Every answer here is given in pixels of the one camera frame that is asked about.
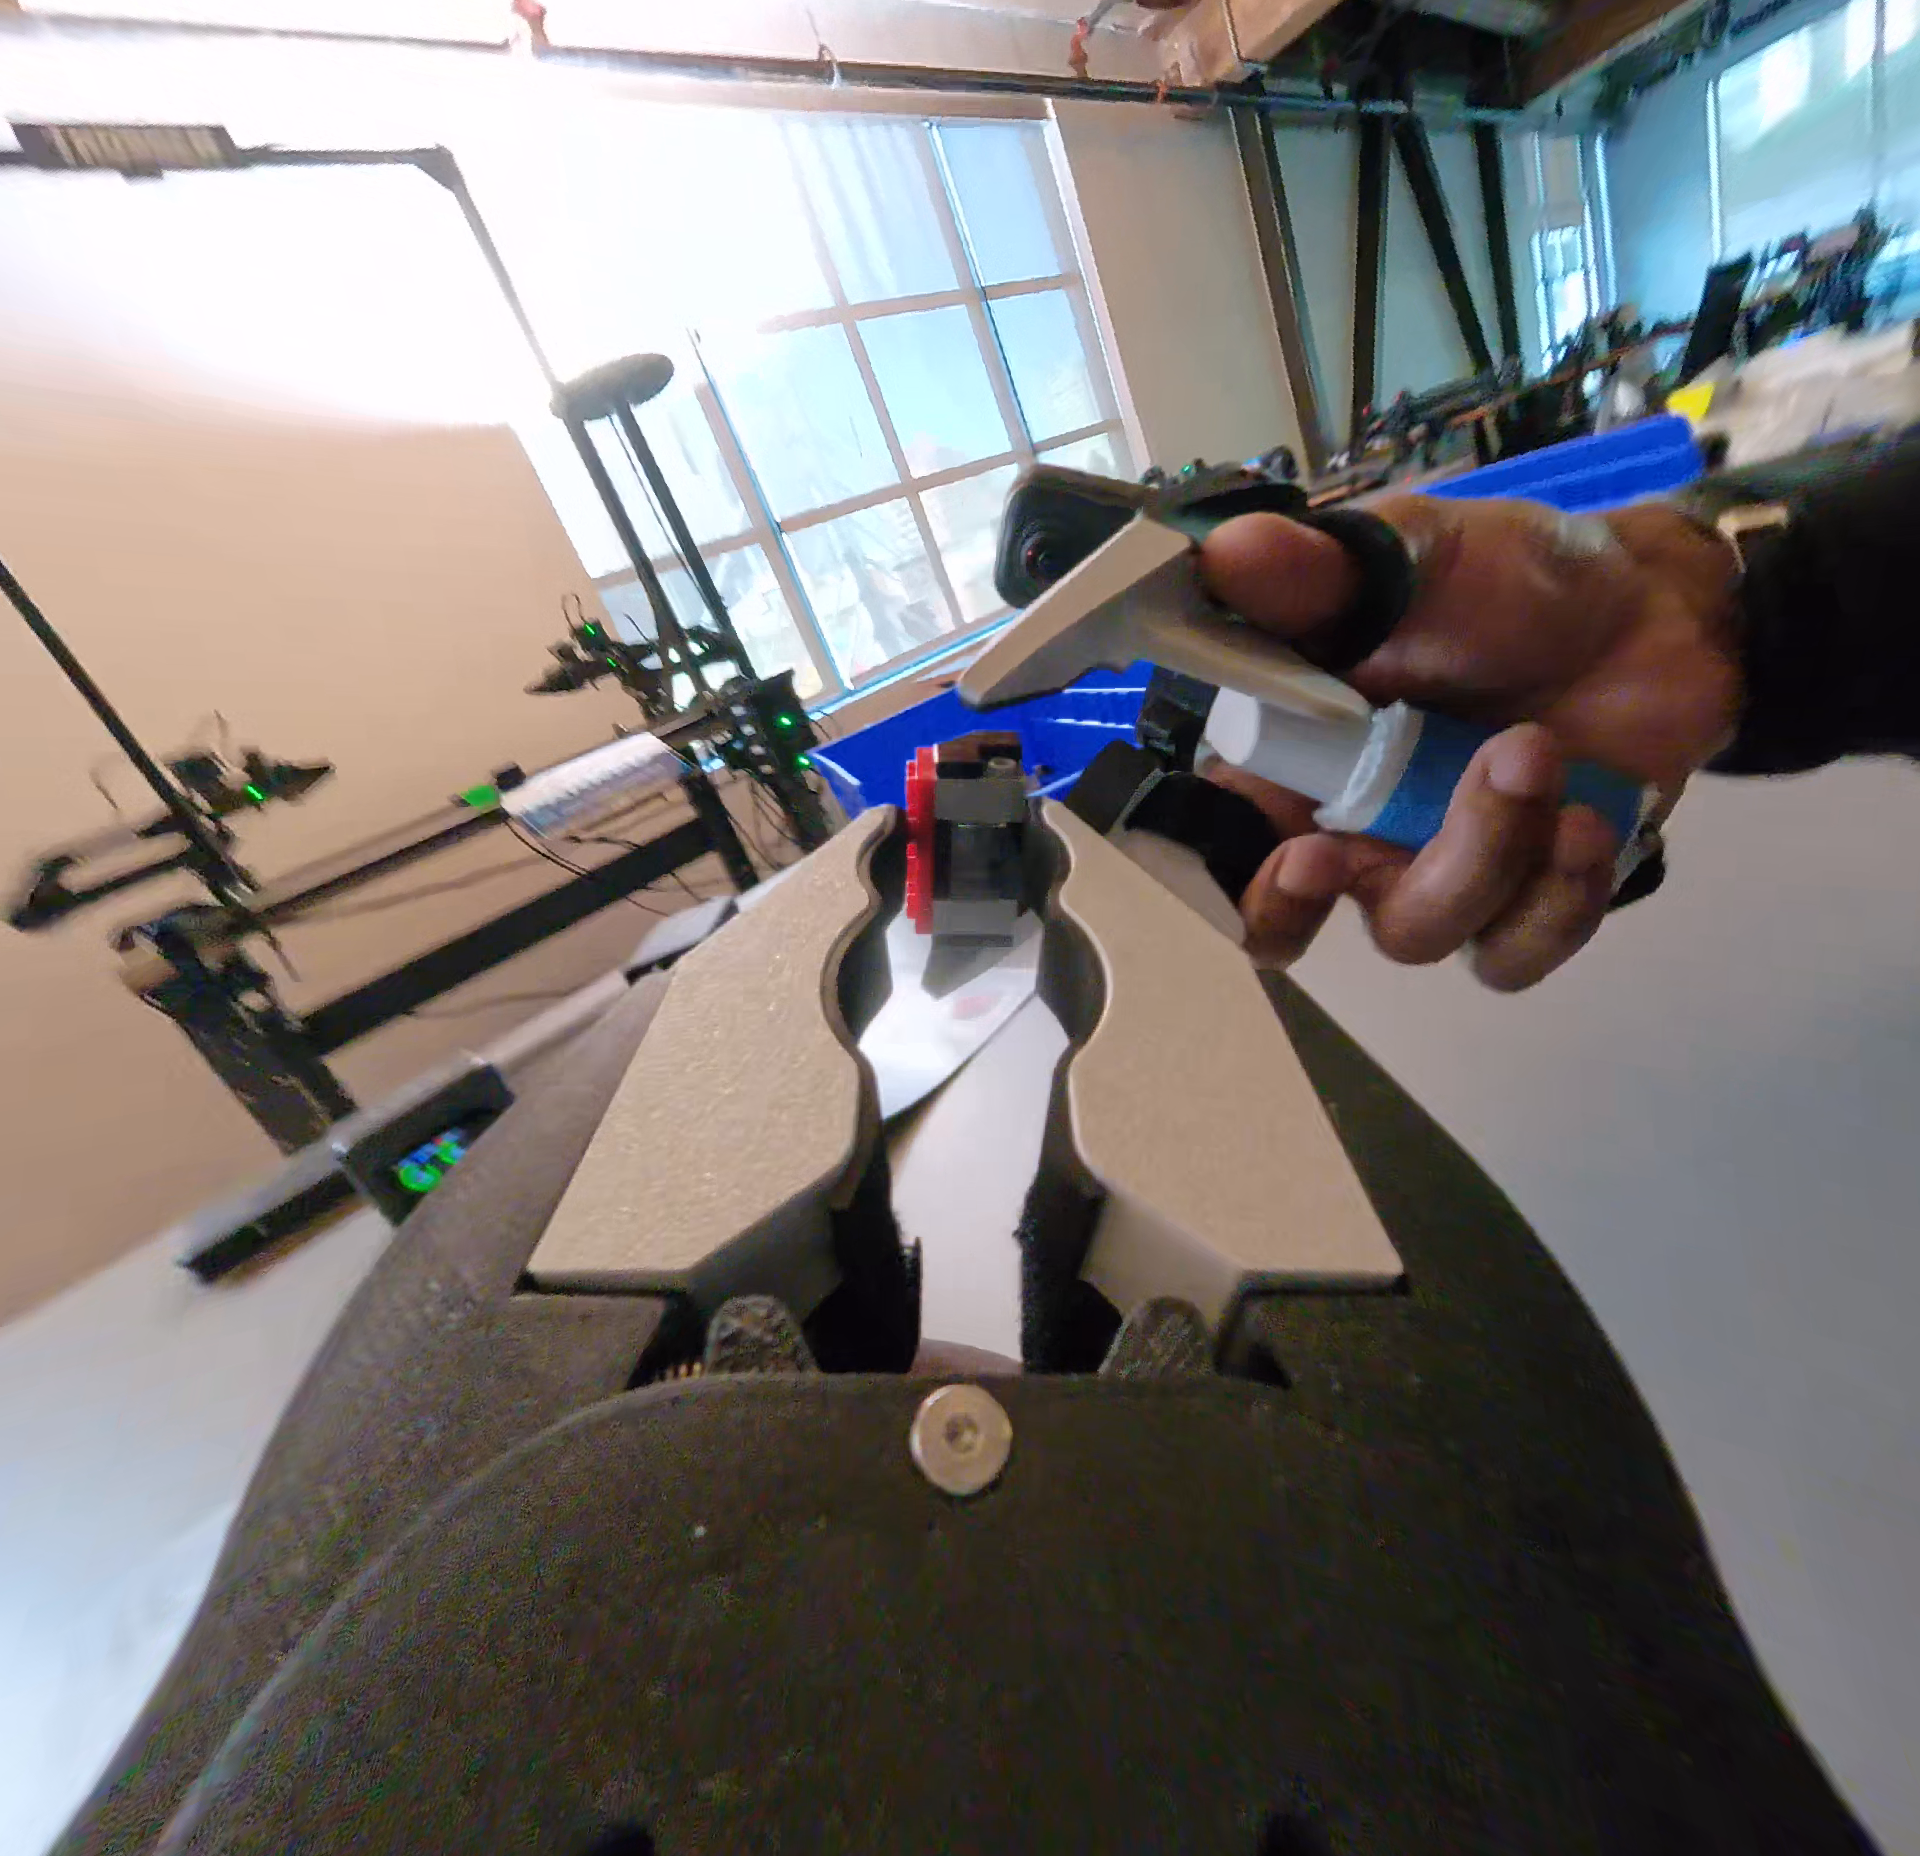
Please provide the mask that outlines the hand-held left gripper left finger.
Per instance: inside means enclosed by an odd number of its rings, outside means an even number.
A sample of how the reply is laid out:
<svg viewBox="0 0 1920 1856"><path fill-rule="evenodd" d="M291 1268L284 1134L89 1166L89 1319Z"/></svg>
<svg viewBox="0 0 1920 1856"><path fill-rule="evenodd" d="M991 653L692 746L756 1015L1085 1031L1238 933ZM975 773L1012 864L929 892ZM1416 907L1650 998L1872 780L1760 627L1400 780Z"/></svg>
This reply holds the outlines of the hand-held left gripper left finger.
<svg viewBox="0 0 1920 1856"><path fill-rule="evenodd" d="M875 808L669 977L529 1280L683 1304L778 1300L827 1363L909 1363L922 1265L893 1207L859 1038L896 977L905 815Z"/></svg>

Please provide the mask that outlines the distant tall windows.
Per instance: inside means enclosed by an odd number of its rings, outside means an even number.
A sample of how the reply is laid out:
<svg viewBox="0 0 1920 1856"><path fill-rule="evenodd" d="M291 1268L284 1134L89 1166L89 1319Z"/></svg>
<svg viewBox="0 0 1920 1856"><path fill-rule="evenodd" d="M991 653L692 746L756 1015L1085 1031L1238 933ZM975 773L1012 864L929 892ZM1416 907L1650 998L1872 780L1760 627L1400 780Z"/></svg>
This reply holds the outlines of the distant tall windows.
<svg viewBox="0 0 1920 1856"><path fill-rule="evenodd" d="M1575 0L1528 98L1509 178L1541 356L1859 209L1919 244L1919 0Z"/></svg>

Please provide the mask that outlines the person's right hand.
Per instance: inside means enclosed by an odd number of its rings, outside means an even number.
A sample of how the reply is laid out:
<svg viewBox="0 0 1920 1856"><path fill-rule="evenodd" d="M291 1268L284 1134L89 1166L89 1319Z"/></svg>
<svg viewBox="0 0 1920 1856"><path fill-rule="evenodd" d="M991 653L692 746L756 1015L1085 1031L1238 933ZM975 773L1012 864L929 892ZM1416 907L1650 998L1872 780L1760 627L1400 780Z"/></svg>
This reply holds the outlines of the person's right hand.
<svg viewBox="0 0 1920 1856"><path fill-rule="evenodd" d="M1393 634L1340 678L1496 736L1419 854L1327 834L1299 795L1213 764L1279 834L1243 898L1247 955L1291 966L1349 899L1391 962L1464 952L1486 987L1528 991L1592 943L1614 898L1621 847L1566 802L1567 767L1636 778L1667 813L1738 733L1738 563L1667 503L1566 515L1413 492L1374 512L1401 535L1416 586Z"/></svg>

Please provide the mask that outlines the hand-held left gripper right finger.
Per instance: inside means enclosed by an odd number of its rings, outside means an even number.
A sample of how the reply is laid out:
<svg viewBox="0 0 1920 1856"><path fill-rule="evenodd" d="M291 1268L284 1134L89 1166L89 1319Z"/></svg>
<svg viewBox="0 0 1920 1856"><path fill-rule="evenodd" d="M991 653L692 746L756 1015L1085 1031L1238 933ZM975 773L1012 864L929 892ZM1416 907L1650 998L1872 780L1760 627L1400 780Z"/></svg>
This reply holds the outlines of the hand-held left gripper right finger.
<svg viewBox="0 0 1920 1856"><path fill-rule="evenodd" d="M1094 1370L1154 1303L1222 1363L1270 1296L1404 1262L1244 946L1043 802L1040 1001L1068 1048L1024 1207L1024 1363Z"/></svg>

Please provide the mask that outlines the red and grey brick assembly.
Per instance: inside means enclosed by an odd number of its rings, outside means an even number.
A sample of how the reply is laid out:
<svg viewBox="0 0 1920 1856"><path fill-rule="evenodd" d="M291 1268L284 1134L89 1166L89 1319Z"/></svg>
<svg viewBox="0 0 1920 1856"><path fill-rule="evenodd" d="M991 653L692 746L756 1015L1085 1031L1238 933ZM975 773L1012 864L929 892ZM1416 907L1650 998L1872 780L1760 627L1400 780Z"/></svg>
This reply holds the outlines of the red and grey brick assembly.
<svg viewBox="0 0 1920 1856"><path fill-rule="evenodd" d="M905 908L937 946L1017 942L1026 913L1031 783L1014 732L915 749L905 773Z"/></svg>

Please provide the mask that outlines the light blue instruction booklet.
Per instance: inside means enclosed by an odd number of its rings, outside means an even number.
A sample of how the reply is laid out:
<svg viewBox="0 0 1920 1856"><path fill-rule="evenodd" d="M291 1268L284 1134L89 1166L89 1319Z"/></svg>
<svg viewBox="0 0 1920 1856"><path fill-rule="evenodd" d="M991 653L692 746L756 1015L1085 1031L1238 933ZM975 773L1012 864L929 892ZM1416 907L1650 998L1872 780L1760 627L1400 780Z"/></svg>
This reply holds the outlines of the light blue instruction booklet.
<svg viewBox="0 0 1920 1856"><path fill-rule="evenodd" d="M880 1119L896 1121L937 1096L1034 996L1040 923L1017 917L1008 942L948 942L909 917L887 930L893 994L859 1033Z"/></svg>

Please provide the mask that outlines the large grid window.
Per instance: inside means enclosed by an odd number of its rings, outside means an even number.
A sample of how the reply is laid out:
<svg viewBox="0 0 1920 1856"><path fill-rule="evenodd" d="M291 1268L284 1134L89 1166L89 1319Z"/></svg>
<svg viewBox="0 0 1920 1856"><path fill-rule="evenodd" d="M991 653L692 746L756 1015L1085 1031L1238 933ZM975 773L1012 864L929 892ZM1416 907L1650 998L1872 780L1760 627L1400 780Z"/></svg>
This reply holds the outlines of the large grid window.
<svg viewBox="0 0 1920 1856"><path fill-rule="evenodd" d="M600 108L561 171L567 359L669 359L638 427L806 700L998 618L1024 468L1133 465L1034 111Z"/></svg>

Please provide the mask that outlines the equipment rack with green lights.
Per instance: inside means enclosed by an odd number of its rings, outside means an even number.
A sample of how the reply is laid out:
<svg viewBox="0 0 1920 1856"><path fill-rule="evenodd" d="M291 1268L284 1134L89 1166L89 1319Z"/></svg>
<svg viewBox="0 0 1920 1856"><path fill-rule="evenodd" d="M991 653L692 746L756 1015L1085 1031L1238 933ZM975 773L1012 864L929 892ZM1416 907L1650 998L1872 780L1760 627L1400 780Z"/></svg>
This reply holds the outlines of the equipment rack with green lights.
<svg viewBox="0 0 1920 1856"><path fill-rule="evenodd" d="M503 767L422 815L262 876L242 860L236 828L306 802L332 780L335 767L280 758L224 733L157 755L12 570L3 573L3 604L149 793L147 809L32 854L3 885L3 926L26 937L50 934L137 892L179 885L176 902L125 917L112 933L121 978L189 1039L286 1154L355 1109L348 1082L331 1063L339 1051L433 1015L468 985L610 908L632 907L660 917L653 889L686 883L704 863L736 895L765 883L778 860L771 844L749 838L746 819L733 809L736 795L782 821L794 854L813 851L832 831L810 760L817 729L790 669L772 674L749 656L756 678L733 682L718 711L692 711L686 684L666 704L647 631L622 631L572 610L532 695L618 687L638 711L638 725L610 739L656 733L686 758L683 786L626 805L587 834L536 838L505 819L498 790L551 764ZM425 921L436 907L498 898L535 867L545 870L545 883L519 889L513 902L472 913L440 942L406 946L389 966L316 1004L291 1004L269 972L269 958L286 955L291 933Z"/></svg>

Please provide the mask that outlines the grey desk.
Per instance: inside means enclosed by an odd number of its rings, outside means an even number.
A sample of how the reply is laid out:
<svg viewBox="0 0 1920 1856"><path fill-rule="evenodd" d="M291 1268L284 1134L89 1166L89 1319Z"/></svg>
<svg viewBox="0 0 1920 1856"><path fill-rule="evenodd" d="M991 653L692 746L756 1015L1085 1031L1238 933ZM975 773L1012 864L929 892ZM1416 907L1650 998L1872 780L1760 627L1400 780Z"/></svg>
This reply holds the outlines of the grey desk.
<svg viewBox="0 0 1920 1856"><path fill-rule="evenodd" d="M7 946L3 1849L44 1854L204 1587L383 1245L202 1291L173 1226L262 1167L83 942ZM1806 1740L1919 1849L1919 768L1694 786L1671 885L1496 998L1340 917L1299 985L1534 1220L1633 1366Z"/></svg>

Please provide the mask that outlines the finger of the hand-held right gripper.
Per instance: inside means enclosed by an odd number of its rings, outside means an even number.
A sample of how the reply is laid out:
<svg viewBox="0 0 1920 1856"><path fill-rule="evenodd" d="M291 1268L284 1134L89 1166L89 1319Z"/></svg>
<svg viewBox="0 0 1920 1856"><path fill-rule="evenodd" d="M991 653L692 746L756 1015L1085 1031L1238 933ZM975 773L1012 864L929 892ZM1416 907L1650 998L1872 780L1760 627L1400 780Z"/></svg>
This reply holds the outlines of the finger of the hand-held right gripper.
<svg viewBox="0 0 1920 1856"><path fill-rule="evenodd" d="M957 693L975 711L993 711L1139 660L1251 690L1244 650L1197 580L1197 545L1152 518L1122 524L1020 610L959 674Z"/></svg>
<svg viewBox="0 0 1920 1856"><path fill-rule="evenodd" d="M1234 946L1244 946L1243 908L1211 863L1216 805L1219 793L1206 778L1171 768L1133 744L1104 744L1068 790L1068 809L1082 825Z"/></svg>

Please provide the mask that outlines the black flat dock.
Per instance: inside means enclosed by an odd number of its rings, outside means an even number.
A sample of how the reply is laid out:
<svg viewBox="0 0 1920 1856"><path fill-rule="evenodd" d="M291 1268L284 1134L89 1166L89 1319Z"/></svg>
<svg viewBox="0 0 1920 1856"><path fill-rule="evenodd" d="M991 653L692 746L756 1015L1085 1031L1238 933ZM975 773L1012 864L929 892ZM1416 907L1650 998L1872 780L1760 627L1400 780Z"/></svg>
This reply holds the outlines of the black flat dock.
<svg viewBox="0 0 1920 1856"><path fill-rule="evenodd" d="M341 1146L320 1140L184 1220L176 1265L195 1283L217 1284L354 1213L374 1213L386 1229L396 1226L344 1167Z"/></svg>

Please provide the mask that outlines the blue printed sign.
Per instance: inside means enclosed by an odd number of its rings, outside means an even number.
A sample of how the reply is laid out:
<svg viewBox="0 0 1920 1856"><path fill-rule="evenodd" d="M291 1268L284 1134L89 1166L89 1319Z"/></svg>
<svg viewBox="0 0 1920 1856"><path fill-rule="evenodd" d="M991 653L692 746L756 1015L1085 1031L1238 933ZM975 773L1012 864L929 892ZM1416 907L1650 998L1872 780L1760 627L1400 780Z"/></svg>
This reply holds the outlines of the blue printed sign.
<svg viewBox="0 0 1920 1856"><path fill-rule="evenodd" d="M686 758L656 733L623 733L498 790L505 819L536 838L587 834L610 813L686 783Z"/></svg>

